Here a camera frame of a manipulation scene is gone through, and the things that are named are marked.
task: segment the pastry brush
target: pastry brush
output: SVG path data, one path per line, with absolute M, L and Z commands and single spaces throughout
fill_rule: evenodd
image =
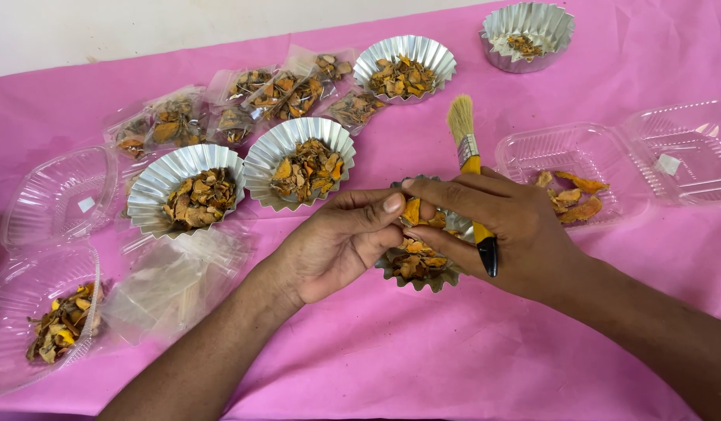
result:
M 459 167 L 462 174 L 480 173 L 480 154 L 475 142 L 475 129 L 472 122 L 472 98 L 469 95 L 459 95 L 452 101 L 449 115 L 446 117 L 449 129 L 454 136 Z M 475 242 L 480 260 L 485 266 L 485 272 L 493 278 L 498 273 L 498 249 L 496 236 L 480 223 L 472 221 L 475 231 Z

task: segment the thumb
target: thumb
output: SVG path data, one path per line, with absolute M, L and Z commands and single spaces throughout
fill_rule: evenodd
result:
M 369 203 L 364 207 L 346 210 L 347 223 L 345 234 L 364 234 L 376 232 L 393 223 L 404 211 L 404 196 L 394 193 L 379 202 Z
M 420 239 L 423 243 L 428 244 L 431 249 L 462 266 L 470 274 L 475 275 L 482 272 L 482 260 L 474 244 L 460 240 L 442 229 L 428 225 L 405 228 L 403 233 L 408 237 Z

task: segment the pink cloth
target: pink cloth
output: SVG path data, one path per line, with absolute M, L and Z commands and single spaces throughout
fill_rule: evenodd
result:
M 559 2 L 576 16 L 574 41 L 552 67 L 526 75 L 498 71 L 480 50 L 481 22 L 504 5 L 2 77 L 0 215 L 37 164 L 98 143 L 103 116 L 141 97 L 205 84 L 222 68 L 280 63 L 290 43 L 362 50 L 385 37 L 420 34 L 448 46 L 458 62 L 445 91 L 374 118 L 356 138 L 356 167 L 343 189 L 387 187 L 418 173 L 454 176 L 445 115 L 463 91 L 477 107 L 486 164 L 510 133 L 581 120 L 614 125 L 635 111 L 721 98 L 721 0 Z M 245 203 L 261 218 L 257 260 L 312 211 L 275 214 Z M 721 208 L 665 207 L 657 216 L 576 240 L 721 318 Z M 112 227 L 92 242 L 105 274 L 122 273 Z M 0 262 L 4 257 L 0 248 Z M 0 410 L 96 414 L 158 353 L 143 345 L 85 359 L 0 397 Z M 56 384 L 80 382 L 81 393 L 53 392 Z M 234 400 L 226 418 L 696 418 L 642 363 L 577 321 L 476 279 L 432 294 L 397 288 L 375 269 L 286 323 Z

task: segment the silver foil cup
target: silver foil cup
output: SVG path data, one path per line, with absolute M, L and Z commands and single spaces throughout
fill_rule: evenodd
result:
M 226 180 L 235 183 L 235 203 L 225 211 L 225 219 L 245 197 L 243 159 L 224 146 L 193 145 L 156 159 L 140 174 L 127 200 L 127 215 L 131 217 L 132 225 L 140 227 L 142 234 L 151 233 L 155 238 L 168 236 L 175 239 L 181 234 L 194 235 L 198 231 L 207 231 L 210 225 L 186 232 L 174 229 L 163 205 L 168 203 L 170 193 L 178 190 L 184 180 L 212 168 L 226 168 Z
M 342 174 L 326 193 L 314 190 L 308 200 L 298 203 L 294 194 L 283 196 L 271 186 L 272 176 L 280 162 L 295 152 L 295 142 L 304 143 L 311 138 L 321 140 L 332 152 L 339 154 L 343 161 Z M 251 192 L 251 198 L 259 200 L 262 207 L 272 206 L 275 212 L 286 207 L 295 211 L 301 205 L 312 206 L 316 199 L 325 200 L 329 192 L 339 190 L 339 182 L 350 177 L 349 170 L 355 166 L 354 156 L 350 133 L 335 121 L 317 117 L 283 121 L 257 139 L 249 149 L 245 159 L 246 188 Z
M 410 60 L 421 63 L 426 69 L 430 69 L 434 76 L 434 90 L 432 92 L 423 92 L 420 98 L 412 95 L 404 100 L 401 96 L 389 98 L 386 94 L 376 95 L 370 89 L 369 82 L 371 75 L 378 72 L 376 61 L 385 58 L 390 62 L 397 62 L 399 55 L 407 56 Z M 355 82 L 363 86 L 365 92 L 374 95 L 385 103 L 394 105 L 415 104 L 420 101 L 427 100 L 436 90 L 443 90 L 443 86 L 447 80 L 452 79 L 452 74 L 456 73 L 456 61 L 454 55 L 445 46 L 437 41 L 433 41 L 426 37 L 417 37 L 415 35 L 402 35 L 399 37 L 387 38 L 379 41 L 362 53 L 355 62 L 353 67 Z
M 574 17 L 557 5 L 517 3 L 488 15 L 479 33 L 485 56 L 491 64 L 510 73 L 529 73 L 550 66 L 565 53 L 575 26 Z M 529 36 L 545 53 L 529 58 L 515 51 L 507 38 L 520 34 Z
M 391 184 L 391 187 L 401 188 L 402 182 L 404 180 L 407 180 L 408 178 L 411 177 L 405 177 L 402 181 L 395 181 Z M 431 180 L 441 181 L 439 177 L 435 176 L 426 177 L 425 175 L 418 175 L 415 178 L 430 178 Z M 468 241 L 473 244 L 475 243 L 475 231 L 472 226 L 471 219 L 465 218 L 464 216 L 451 212 L 450 210 L 443 209 L 441 207 L 439 207 L 438 210 L 446 214 L 446 227 L 444 229 L 456 230 L 462 234 L 462 240 Z M 392 263 L 396 257 L 405 254 L 407 254 L 407 252 L 402 249 L 388 249 L 386 253 L 384 253 L 381 258 L 378 259 L 378 262 L 376 262 L 376 264 L 374 265 L 374 267 L 378 269 L 384 269 L 384 279 L 396 278 L 397 286 L 400 288 L 404 287 L 407 284 L 412 284 L 412 287 L 415 288 L 415 291 L 421 291 L 426 285 L 428 285 L 430 286 L 430 290 L 432 292 L 439 292 L 441 291 L 441 289 L 443 289 L 444 282 L 449 282 L 451 286 L 456 286 L 459 283 L 459 273 L 464 272 L 464 270 L 459 267 L 459 265 L 449 260 L 446 266 L 444 266 L 444 269 L 442 271 L 439 271 L 434 277 L 423 280 L 405 281 L 404 278 L 402 278 L 401 276 L 394 276 L 394 265 Z

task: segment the yellow brush handle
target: yellow brush handle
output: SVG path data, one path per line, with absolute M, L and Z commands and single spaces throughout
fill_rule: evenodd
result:
M 480 173 L 480 156 L 474 155 L 469 157 L 466 163 L 461 166 L 462 174 L 479 174 Z M 480 223 L 472 221 L 472 227 L 475 230 L 475 243 L 485 240 L 488 237 L 495 237 L 492 232 L 488 231 L 486 227 Z

